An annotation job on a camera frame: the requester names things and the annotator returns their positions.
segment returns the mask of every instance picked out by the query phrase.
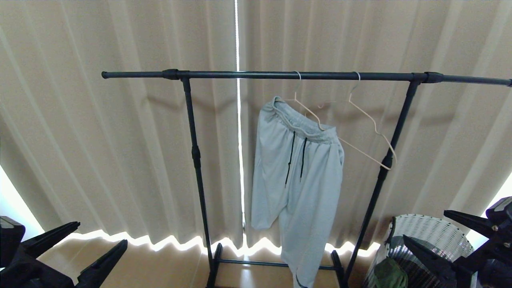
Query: floor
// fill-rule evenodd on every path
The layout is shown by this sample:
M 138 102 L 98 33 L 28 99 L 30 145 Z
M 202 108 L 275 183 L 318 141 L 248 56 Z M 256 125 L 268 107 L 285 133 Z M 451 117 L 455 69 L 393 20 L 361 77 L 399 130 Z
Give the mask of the floor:
M 67 240 L 48 250 L 39 260 L 64 274 L 70 276 L 76 284 L 80 271 L 94 262 L 115 245 L 102 238 L 89 240 Z M 344 266 L 350 253 L 341 255 Z M 250 259 L 260 261 L 280 261 L 278 255 L 268 250 L 260 250 L 256 254 L 237 258 L 230 248 L 225 248 L 223 258 Z M 366 269 L 372 257 L 359 257 L 350 279 L 350 287 L 360 287 Z M 331 265 L 329 253 L 325 253 L 322 264 Z M 208 279 L 208 258 L 195 246 L 180 251 L 168 244 L 159 251 L 153 251 L 149 245 L 136 246 L 129 243 L 127 251 L 101 286 L 114 287 L 205 287 Z M 292 277 L 288 268 L 221 264 L 217 276 L 218 287 L 292 287 Z M 320 270 L 317 274 L 315 287 L 338 287 L 333 271 Z

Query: sweatpants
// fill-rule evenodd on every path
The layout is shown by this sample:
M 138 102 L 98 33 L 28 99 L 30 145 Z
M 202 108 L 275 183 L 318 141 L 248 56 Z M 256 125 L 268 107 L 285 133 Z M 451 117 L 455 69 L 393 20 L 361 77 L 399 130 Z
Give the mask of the sweatpants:
M 335 127 L 322 131 L 279 99 L 258 119 L 251 223 L 268 229 L 279 216 L 281 259 L 295 288 L 311 288 L 336 214 L 344 152 Z

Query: white hanger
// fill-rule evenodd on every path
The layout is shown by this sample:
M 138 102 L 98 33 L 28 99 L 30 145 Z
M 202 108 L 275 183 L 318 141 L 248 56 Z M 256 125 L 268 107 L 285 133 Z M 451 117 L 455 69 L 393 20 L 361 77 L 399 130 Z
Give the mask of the white hanger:
M 297 72 L 298 74 L 298 79 L 299 79 L 299 82 L 297 84 L 297 87 L 295 88 L 295 93 L 294 93 L 294 98 L 293 99 L 284 99 L 282 101 L 294 101 L 294 102 L 297 102 L 299 103 L 302 107 L 304 107 L 304 109 L 306 109 L 309 113 L 311 113 L 311 115 L 313 115 L 316 120 L 317 120 L 317 123 L 318 123 L 318 128 L 320 128 L 320 130 L 322 131 L 325 131 L 326 129 L 322 128 L 322 125 L 320 124 L 320 118 L 315 114 L 313 113 L 313 111 L 309 110 L 309 108 L 307 108 L 304 104 L 302 104 L 300 101 L 297 100 L 297 90 L 299 89 L 299 87 L 301 86 L 301 82 L 302 82 L 302 76 L 301 74 L 298 72 L 298 71 L 294 71 L 294 72 Z M 357 73 L 357 75 L 359 76 L 359 81 L 357 82 L 357 84 L 354 86 L 354 88 L 352 88 L 352 90 L 350 91 L 350 96 L 349 96 L 349 102 L 356 106 L 356 104 L 352 103 L 351 101 L 351 98 L 352 98 L 352 92 L 354 91 L 354 89 L 357 87 L 357 85 L 359 85 L 359 82 L 361 82 L 361 75 L 359 73 Z M 384 139 L 386 140 L 386 142 L 389 144 L 390 148 L 391 148 L 391 152 L 393 152 L 393 156 L 395 156 L 395 159 L 396 159 L 396 154 L 395 154 L 395 150 L 393 149 L 393 147 L 391 147 L 391 144 L 389 143 L 388 139 L 377 132 L 377 124 L 375 123 L 375 121 L 373 120 L 373 118 L 368 115 L 365 111 L 363 111 L 361 108 L 359 108 L 358 106 L 356 106 L 356 108 L 358 108 L 359 110 L 361 110 L 365 115 L 367 115 L 368 117 L 370 117 L 370 119 L 372 119 L 374 125 L 375 125 L 375 132 L 379 135 L 381 135 L 382 137 L 384 137 Z M 348 143 L 347 141 L 341 139 L 340 137 L 338 137 L 339 140 L 341 140 L 343 143 L 347 144 L 348 146 L 354 148 L 355 150 L 359 151 L 360 153 L 362 153 L 363 155 L 365 155 L 366 157 L 370 158 L 371 160 L 375 161 L 377 164 L 379 164 L 380 166 L 382 166 L 384 169 L 387 169 L 387 170 L 391 170 L 391 168 L 385 166 L 384 164 L 380 163 L 378 160 L 376 160 L 375 158 L 373 158 L 372 156 L 366 154 L 365 152 L 363 152 L 361 149 L 357 148 L 356 146 Z
M 373 122 L 373 128 L 375 130 L 375 133 L 377 133 L 378 135 L 382 136 L 384 138 L 384 140 L 386 141 L 386 143 L 388 144 L 389 146 L 389 149 L 391 149 L 391 152 L 393 153 L 393 156 L 395 157 L 395 161 L 398 162 L 398 157 L 396 157 L 396 153 L 395 153 L 395 149 L 393 149 L 393 147 L 391 146 L 391 143 L 389 142 L 388 138 L 383 135 L 382 133 L 378 132 L 377 131 L 377 123 L 375 122 L 375 120 L 368 114 L 366 113 L 363 109 L 361 109 L 359 106 L 357 106 L 354 102 L 352 102 L 352 92 L 354 92 L 354 90 L 357 88 L 357 86 L 359 85 L 359 83 L 361 82 L 361 74 L 359 74 L 359 72 L 355 72 L 354 73 L 357 73 L 357 76 L 359 77 L 359 80 L 357 81 L 357 84 L 350 90 L 350 94 L 349 94 L 349 103 L 352 104 L 352 106 L 354 106 L 355 108 L 357 108 L 359 111 L 363 112 L 364 115 L 368 116 L 368 118 L 371 119 L 371 121 Z M 318 105 L 318 108 L 323 108 L 325 103 L 335 103 L 336 101 L 328 101 L 328 102 L 324 102 L 321 106 Z M 387 169 L 387 170 L 391 170 L 391 168 L 385 166 L 384 164 L 380 163 L 379 161 L 377 161 L 376 159 L 372 158 L 371 156 L 369 156 L 368 154 L 366 154 L 365 152 L 359 150 L 358 148 L 354 147 L 353 145 L 349 144 L 348 142 L 346 142 L 345 140 L 339 138 L 341 141 L 343 141 L 344 143 L 348 144 L 349 146 L 351 146 L 352 148 L 358 150 L 359 152 L 365 154 L 368 158 L 372 159 L 373 161 L 377 162 L 380 166 L 382 166 L 384 169 Z

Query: clothing rack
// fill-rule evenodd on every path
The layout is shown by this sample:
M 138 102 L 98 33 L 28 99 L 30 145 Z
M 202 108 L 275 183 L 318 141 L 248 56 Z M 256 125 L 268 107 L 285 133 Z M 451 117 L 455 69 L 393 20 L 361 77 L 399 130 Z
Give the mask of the clothing rack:
M 485 78 L 485 77 L 471 77 L 471 76 L 456 76 L 456 75 L 443 75 L 437 72 L 424 72 L 424 73 L 359 73 L 360 80 L 381 80 L 381 81 L 408 81 L 409 88 L 407 89 L 406 98 L 400 111 L 400 116 L 391 139 L 391 146 L 393 149 L 396 148 L 398 139 L 402 132 L 403 124 L 406 121 L 407 113 L 411 107 L 412 100 L 416 94 L 418 86 L 422 83 L 440 83 L 440 82 L 451 82 L 451 83 L 472 83 L 472 84 L 490 84 L 490 85 L 502 85 L 512 87 L 512 79 L 498 79 L 498 78 Z M 287 267 L 285 263 L 276 262 L 264 262 L 264 261 L 245 261 L 245 260 L 233 260 L 222 258 L 222 245 L 217 245 L 217 250 L 213 256 L 211 253 L 211 242 L 210 234 L 208 231 L 208 220 L 206 217 L 206 201 L 204 197 L 203 188 L 203 177 L 201 174 L 201 156 L 199 147 L 197 144 L 196 125 L 194 121 L 194 110 L 192 106 L 192 95 L 190 89 L 190 79 L 192 78 L 249 78 L 249 79 L 311 79 L 311 80 L 359 80 L 359 76 L 355 72 L 300 72 L 300 77 L 297 72 L 271 72 L 271 71 L 180 71 L 177 69 L 168 69 L 164 71 L 155 72 L 102 72 L 101 76 L 104 79 L 108 78 L 165 78 L 169 80 L 181 80 L 183 82 L 183 90 L 185 92 L 185 100 L 188 112 L 188 123 L 190 126 L 190 137 L 192 140 L 192 159 L 194 161 L 194 168 L 196 170 L 197 185 L 199 190 L 199 200 L 201 204 L 201 213 L 203 217 L 204 235 L 206 241 L 206 248 L 208 250 L 208 263 L 210 273 L 207 288 L 215 287 L 215 280 L 217 277 L 217 271 L 220 263 L 237 263 L 237 264 L 251 264 L 251 265 L 265 265 L 265 266 L 279 266 Z M 391 167 L 393 164 L 393 153 L 391 149 L 388 152 L 382 164 L 387 167 Z M 373 189 L 372 197 L 368 208 L 366 210 L 365 217 L 363 219 L 357 243 L 354 248 L 354 252 L 350 258 L 349 265 L 346 271 L 344 271 L 342 264 L 339 261 L 339 256 L 334 250 L 331 253 L 331 259 L 333 266 L 320 266 L 321 270 L 334 270 L 336 271 L 338 283 L 340 287 L 348 287 L 348 279 L 350 273 L 355 264 L 357 252 L 361 247 L 364 239 L 368 224 L 377 204 L 380 190 L 384 180 L 388 175 L 388 170 L 383 167 L 380 168 L 377 176 L 377 182 Z

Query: beige curtain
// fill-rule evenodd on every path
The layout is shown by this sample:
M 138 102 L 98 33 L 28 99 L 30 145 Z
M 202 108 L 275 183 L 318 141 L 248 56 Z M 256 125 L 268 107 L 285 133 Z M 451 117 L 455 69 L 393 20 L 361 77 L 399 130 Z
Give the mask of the beige curtain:
M 424 72 L 512 77 L 512 3 L 246 1 L 239 9 L 241 69 Z M 292 98 L 297 80 L 242 80 L 245 219 L 249 246 L 276 223 L 250 226 L 257 115 L 273 96 Z M 305 80 L 300 100 L 340 137 L 382 160 L 387 144 L 347 103 L 355 81 Z M 408 83 L 364 81 L 353 101 L 391 139 Z M 317 105 L 325 101 L 323 109 Z M 382 189 L 366 243 L 390 217 L 445 209 L 480 215 L 512 171 L 512 92 L 507 87 L 424 84 L 418 89 Z M 344 145 L 342 193 L 330 243 L 355 243 L 379 166 Z
M 234 2 L 1 2 L 0 13 L 2 166 L 42 227 L 202 236 L 181 83 L 100 73 L 235 70 Z M 236 80 L 191 83 L 210 234 L 240 246 Z
M 241 70 L 436 71 L 511 77 L 512 3 L 239 1 Z M 203 235 L 179 81 L 105 71 L 235 70 L 234 1 L 0 2 L 0 163 L 43 228 Z M 192 79 L 210 234 L 242 245 L 237 84 Z M 305 80 L 301 101 L 381 160 L 386 143 L 347 104 L 354 81 Z M 248 245 L 257 115 L 297 81 L 241 80 Z M 353 100 L 389 139 L 407 83 L 364 81 Z M 366 242 L 391 216 L 479 214 L 512 170 L 507 87 L 424 84 L 406 122 Z M 323 109 L 325 101 L 337 100 Z M 345 146 L 330 243 L 354 242 L 379 166 Z

